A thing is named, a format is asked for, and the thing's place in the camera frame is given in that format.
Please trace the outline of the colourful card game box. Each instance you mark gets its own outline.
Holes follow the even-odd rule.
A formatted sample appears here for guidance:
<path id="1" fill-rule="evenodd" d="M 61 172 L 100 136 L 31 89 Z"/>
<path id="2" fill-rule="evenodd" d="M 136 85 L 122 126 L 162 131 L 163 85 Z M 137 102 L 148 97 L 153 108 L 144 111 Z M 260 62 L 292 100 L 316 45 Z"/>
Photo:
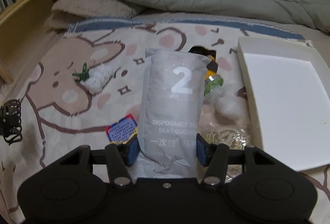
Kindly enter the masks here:
<path id="1" fill-rule="evenodd" d="M 106 127 L 105 132 L 110 144 L 126 144 L 133 135 L 137 134 L 137 127 L 135 118 L 128 114 L 118 122 Z"/>

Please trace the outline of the bag of rubber bands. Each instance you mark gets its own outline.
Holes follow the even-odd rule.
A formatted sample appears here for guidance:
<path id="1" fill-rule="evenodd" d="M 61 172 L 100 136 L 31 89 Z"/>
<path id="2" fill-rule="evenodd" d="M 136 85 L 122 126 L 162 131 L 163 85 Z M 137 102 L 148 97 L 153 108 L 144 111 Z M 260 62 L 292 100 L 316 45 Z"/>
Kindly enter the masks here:
<path id="1" fill-rule="evenodd" d="M 198 132 L 207 143 L 223 143 L 232 150 L 243 150 L 251 144 L 250 117 L 247 114 L 241 114 L 237 119 L 231 120 L 212 108 L 203 108 Z"/>

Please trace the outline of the white cotton ball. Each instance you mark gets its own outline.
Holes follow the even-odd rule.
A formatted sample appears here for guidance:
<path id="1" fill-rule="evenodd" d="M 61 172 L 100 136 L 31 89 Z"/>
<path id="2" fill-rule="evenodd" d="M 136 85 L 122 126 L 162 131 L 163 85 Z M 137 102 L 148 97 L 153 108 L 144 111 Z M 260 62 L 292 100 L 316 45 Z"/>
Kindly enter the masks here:
<path id="1" fill-rule="evenodd" d="M 212 91 L 212 101 L 215 110 L 231 121 L 238 122 L 243 119 L 244 109 L 231 85 L 223 85 Z"/>

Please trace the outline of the yellow headlamp with strap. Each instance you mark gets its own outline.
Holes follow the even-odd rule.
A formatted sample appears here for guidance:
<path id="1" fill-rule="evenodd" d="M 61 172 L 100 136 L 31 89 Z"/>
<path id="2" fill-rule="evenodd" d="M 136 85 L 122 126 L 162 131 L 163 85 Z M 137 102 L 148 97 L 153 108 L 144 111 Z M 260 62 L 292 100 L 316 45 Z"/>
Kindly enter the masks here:
<path id="1" fill-rule="evenodd" d="M 193 46 L 190 48 L 189 53 L 203 55 L 211 60 L 210 63 L 206 66 L 207 72 L 205 75 L 204 95 L 209 94 L 216 87 L 222 87 L 224 84 L 224 80 L 217 73 L 218 63 L 216 62 L 216 51 L 206 49 L 203 46 Z"/>

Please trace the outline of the grey disposable seat cushion pack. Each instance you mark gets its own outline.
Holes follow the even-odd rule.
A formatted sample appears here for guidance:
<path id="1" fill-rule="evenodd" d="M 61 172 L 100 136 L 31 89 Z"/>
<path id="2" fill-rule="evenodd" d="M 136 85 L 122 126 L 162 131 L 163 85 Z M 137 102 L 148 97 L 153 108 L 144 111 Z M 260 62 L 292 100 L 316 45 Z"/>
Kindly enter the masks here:
<path id="1" fill-rule="evenodd" d="M 147 49 L 138 123 L 137 178 L 195 178 L 196 136 L 210 59 Z"/>

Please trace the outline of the white yarn ball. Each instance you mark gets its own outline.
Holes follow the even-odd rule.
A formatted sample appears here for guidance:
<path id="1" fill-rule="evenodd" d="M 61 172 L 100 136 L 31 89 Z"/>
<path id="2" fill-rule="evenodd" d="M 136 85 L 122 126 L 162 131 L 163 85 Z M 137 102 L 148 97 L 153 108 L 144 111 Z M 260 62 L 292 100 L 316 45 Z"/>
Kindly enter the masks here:
<path id="1" fill-rule="evenodd" d="M 91 95 L 97 95 L 114 77 L 114 69 L 110 65 L 100 64 L 90 71 L 90 77 L 81 82 Z"/>

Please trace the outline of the green plastic clothes pegs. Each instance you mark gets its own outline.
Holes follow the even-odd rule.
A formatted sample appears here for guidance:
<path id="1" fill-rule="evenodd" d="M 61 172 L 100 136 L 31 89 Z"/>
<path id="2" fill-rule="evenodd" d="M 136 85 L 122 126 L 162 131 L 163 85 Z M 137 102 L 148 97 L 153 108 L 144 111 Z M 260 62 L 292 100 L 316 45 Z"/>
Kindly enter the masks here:
<path id="1" fill-rule="evenodd" d="M 72 74 L 72 77 L 74 79 L 75 82 L 81 82 L 81 81 L 86 81 L 90 78 L 90 74 L 89 74 L 89 69 L 87 66 L 87 63 L 85 62 L 83 64 L 83 68 L 81 72 L 74 72 Z"/>

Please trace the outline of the black hair claw clip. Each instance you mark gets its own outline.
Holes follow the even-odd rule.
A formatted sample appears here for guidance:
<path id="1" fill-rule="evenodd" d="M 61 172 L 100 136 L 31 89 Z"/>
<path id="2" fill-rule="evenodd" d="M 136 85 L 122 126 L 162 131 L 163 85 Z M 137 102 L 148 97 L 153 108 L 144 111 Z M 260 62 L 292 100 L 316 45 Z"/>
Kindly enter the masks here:
<path id="1" fill-rule="evenodd" d="M 22 141 L 21 102 L 11 99 L 1 106 L 1 136 L 11 145 Z"/>

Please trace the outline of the cartoon bear print cloth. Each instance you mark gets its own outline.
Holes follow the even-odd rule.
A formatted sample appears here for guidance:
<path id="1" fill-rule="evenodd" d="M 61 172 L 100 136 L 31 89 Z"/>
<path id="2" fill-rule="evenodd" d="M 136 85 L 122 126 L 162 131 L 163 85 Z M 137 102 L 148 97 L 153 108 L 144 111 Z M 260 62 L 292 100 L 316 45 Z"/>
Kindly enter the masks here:
<path id="1" fill-rule="evenodd" d="M 22 104 L 22 141 L 1 142 L 1 221 L 23 222 L 17 191 L 29 176 L 77 146 L 105 147 L 109 143 L 106 127 L 128 114 L 139 118 L 147 48 L 215 50 L 218 72 L 234 87 L 248 115 L 236 57 L 238 39 L 243 36 L 320 46 L 329 41 L 304 26 L 218 18 L 87 20 L 71 27 L 63 38 L 53 39 L 17 95 Z M 72 77 L 85 62 L 89 73 L 100 64 L 114 69 L 114 77 L 97 95 Z"/>

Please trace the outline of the white shallow cardboard box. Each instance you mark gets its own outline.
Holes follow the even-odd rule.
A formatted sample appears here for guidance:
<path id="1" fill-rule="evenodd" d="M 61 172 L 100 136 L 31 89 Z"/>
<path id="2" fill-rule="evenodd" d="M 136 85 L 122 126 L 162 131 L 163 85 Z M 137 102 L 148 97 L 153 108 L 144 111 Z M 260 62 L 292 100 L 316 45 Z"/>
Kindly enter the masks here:
<path id="1" fill-rule="evenodd" d="M 296 171 L 329 164 L 329 67 L 309 46 L 241 37 L 253 144 Z"/>

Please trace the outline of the beige fluffy blanket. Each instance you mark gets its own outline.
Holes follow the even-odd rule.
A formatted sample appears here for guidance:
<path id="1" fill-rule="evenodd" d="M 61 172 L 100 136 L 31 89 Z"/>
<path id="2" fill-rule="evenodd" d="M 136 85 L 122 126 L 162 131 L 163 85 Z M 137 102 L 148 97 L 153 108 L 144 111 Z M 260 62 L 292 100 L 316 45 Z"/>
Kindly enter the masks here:
<path id="1" fill-rule="evenodd" d="M 143 10 L 140 5 L 120 0 L 58 0 L 44 26 L 47 30 L 61 31 L 81 20 L 96 17 L 130 19 Z"/>

